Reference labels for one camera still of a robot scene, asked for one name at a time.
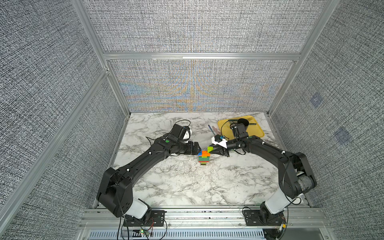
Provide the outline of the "lime lego brick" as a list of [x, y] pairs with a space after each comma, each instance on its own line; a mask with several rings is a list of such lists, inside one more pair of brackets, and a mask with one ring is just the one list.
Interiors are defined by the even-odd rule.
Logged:
[[210, 152], [212, 152], [212, 151], [214, 151], [215, 150], [215, 147], [212, 147], [212, 146], [208, 146], [207, 147], [207, 151], [210, 153]]

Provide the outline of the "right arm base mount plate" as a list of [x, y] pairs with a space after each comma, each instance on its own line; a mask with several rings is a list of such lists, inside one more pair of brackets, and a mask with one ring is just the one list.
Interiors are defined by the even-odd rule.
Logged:
[[245, 208], [242, 210], [247, 226], [284, 226], [286, 218], [283, 213], [271, 215], [264, 210], [252, 210]]

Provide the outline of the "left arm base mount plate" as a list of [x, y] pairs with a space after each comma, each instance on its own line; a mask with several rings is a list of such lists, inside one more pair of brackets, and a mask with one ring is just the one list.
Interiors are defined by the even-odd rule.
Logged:
[[146, 213], [141, 219], [125, 215], [124, 227], [164, 227], [165, 226], [165, 213], [163, 210], [151, 210]]

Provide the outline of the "orange lego brick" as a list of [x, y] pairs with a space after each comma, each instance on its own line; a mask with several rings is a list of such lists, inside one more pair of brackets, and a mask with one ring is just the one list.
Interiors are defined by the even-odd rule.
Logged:
[[202, 151], [201, 157], [202, 158], [209, 158], [211, 154], [208, 151]]

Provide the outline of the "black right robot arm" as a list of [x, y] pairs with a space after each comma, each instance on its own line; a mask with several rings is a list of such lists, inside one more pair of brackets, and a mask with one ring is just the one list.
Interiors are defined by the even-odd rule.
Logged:
[[231, 130], [234, 134], [232, 140], [227, 140], [222, 135], [212, 137], [212, 154], [229, 157], [231, 150], [243, 150], [263, 158], [278, 170], [279, 188], [260, 205], [262, 222], [280, 217], [284, 209], [293, 204], [296, 198], [317, 186], [317, 180], [305, 154], [287, 152], [260, 137], [250, 136], [244, 124], [233, 124]]

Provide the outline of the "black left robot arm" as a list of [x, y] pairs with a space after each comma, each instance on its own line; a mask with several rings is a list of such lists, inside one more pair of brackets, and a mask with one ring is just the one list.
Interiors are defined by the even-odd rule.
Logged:
[[97, 201], [115, 217], [133, 217], [148, 221], [151, 207], [144, 201], [134, 198], [133, 187], [152, 167], [171, 155], [196, 156], [201, 148], [190, 141], [191, 129], [174, 124], [171, 131], [154, 140], [154, 143], [132, 162], [114, 169], [108, 168], [103, 176], [96, 195]]

